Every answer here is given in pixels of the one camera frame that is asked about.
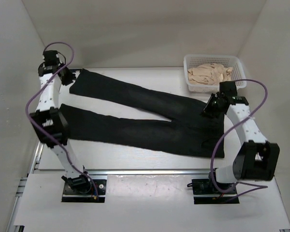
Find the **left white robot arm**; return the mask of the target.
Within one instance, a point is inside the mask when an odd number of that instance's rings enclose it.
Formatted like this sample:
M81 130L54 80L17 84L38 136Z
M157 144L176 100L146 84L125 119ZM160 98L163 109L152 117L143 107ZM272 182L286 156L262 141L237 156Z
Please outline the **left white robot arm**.
M63 66L64 63L59 62L56 64L54 61L44 61L40 64L38 75L41 87L46 85L48 81L50 83L47 84L47 87L41 93L37 109L30 114L30 117L58 141L59 145L35 128L40 142L47 145L62 164L65 174L61 178L65 184L76 194L89 194L93 190L92 182L86 177L87 172L80 170L83 166L79 164L72 150L69 142L69 126L59 110L58 103L60 87L73 83L76 76L66 67L53 79L51 78Z

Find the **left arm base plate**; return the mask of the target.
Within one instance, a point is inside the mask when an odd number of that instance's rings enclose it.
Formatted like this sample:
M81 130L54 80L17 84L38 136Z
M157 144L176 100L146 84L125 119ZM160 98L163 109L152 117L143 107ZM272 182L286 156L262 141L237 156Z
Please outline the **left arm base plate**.
M107 180L93 179L92 181L80 175L76 178L62 176L64 187L61 201L63 203L104 203Z

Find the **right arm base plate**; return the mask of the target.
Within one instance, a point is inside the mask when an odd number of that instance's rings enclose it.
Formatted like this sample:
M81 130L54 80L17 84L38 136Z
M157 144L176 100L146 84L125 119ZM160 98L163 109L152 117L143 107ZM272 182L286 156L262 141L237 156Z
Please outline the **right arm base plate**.
M238 198L232 199L237 195L237 190L227 193L219 192L209 179L192 179L187 184L188 188L192 188L194 204L214 205L214 204L238 204Z

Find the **black trousers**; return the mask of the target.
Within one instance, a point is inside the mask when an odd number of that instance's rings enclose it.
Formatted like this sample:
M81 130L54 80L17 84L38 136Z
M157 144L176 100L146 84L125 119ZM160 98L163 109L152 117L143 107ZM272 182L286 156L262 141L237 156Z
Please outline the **black trousers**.
M72 140L127 145L175 155L208 158L224 133L224 117L202 115L205 103L184 96L147 89L111 77L82 70L69 93L116 106L118 116L62 104Z

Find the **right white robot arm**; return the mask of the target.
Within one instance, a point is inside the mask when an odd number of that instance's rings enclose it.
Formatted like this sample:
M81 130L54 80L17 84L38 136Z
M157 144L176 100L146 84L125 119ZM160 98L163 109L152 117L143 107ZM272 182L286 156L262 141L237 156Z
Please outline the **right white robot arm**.
M211 94L203 116L218 118L226 115L233 126L219 138L211 159L214 159L220 144L231 132L236 131L240 149L231 165L214 168L210 163L207 187L212 193L228 193L243 181L271 181L274 177L280 148L262 134L253 117L247 100L240 96Z

